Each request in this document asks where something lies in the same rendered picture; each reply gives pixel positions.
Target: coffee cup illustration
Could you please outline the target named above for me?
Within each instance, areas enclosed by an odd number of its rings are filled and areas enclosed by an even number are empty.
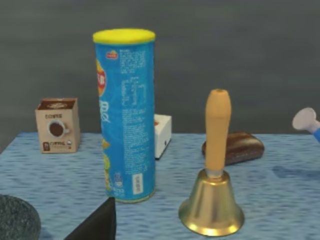
[[[54,138],[61,138],[69,133],[69,129],[66,128],[62,121],[52,120],[48,124],[48,132]]]

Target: golden bell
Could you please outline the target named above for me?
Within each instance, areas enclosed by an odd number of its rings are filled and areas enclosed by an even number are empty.
[[[188,229],[205,236],[233,234],[245,221],[236,204],[229,174],[224,171],[230,117],[228,92],[211,91],[205,107],[205,169],[199,172],[190,197],[178,211]]]
[[[190,230],[205,236],[225,236],[238,231],[245,221],[236,204],[229,174],[210,178],[201,170],[189,199],[179,208],[179,218]]]

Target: small white box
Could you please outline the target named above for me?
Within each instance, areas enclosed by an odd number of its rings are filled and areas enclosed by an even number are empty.
[[[155,158],[159,159],[171,140],[172,117],[167,115],[155,114],[154,133]]]

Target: black pointed object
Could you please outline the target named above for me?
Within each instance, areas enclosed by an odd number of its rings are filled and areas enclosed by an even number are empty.
[[[110,197],[64,240],[115,240],[116,219],[115,198]]]

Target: brown glossy object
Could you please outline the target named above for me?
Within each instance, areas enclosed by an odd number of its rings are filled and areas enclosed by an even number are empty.
[[[206,155],[206,142],[202,145],[202,154]],[[265,146],[250,133],[239,131],[229,133],[226,140],[225,165],[237,164],[261,158]]]
[[[206,169],[199,172],[178,215],[191,231],[205,236],[226,236],[238,231],[245,221],[243,211],[236,204],[230,177],[223,171],[231,116],[228,92],[213,90],[205,114],[206,141],[210,146],[205,156]],[[222,171],[222,175],[208,175],[207,170]]]

